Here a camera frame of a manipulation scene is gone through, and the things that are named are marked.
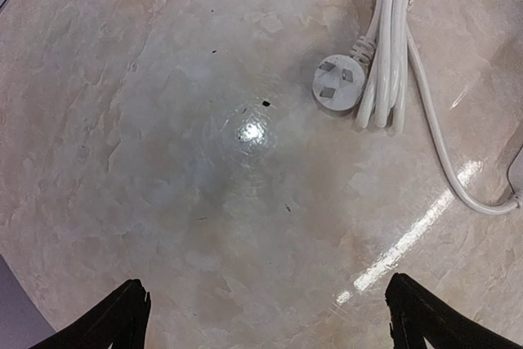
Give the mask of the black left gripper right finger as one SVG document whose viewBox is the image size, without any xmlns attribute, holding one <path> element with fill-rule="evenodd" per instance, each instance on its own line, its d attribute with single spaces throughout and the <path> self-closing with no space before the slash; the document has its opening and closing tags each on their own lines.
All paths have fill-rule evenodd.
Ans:
<svg viewBox="0 0 523 349">
<path fill-rule="evenodd" d="M 385 292 L 394 348 L 520 348 L 461 315 L 416 280 L 395 273 Z"/>
</svg>

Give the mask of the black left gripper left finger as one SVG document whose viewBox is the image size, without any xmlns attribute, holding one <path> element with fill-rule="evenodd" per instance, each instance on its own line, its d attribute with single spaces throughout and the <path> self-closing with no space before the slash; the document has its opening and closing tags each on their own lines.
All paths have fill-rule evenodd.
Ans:
<svg viewBox="0 0 523 349">
<path fill-rule="evenodd" d="M 150 292 L 139 279 L 126 280 L 78 320 L 36 348 L 143 348 Z"/>
</svg>

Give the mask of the white power strip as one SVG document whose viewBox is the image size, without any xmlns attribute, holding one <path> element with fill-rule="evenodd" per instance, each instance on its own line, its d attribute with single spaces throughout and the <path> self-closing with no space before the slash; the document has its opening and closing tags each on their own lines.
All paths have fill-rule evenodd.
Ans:
<svg viewBox="0 0 523 349">
<path fill-rule="evenodd" d="M 523 149 L 520 149 L 507 171 L 507 179 L 516 195 L 523 191 Z"/>
</svg>

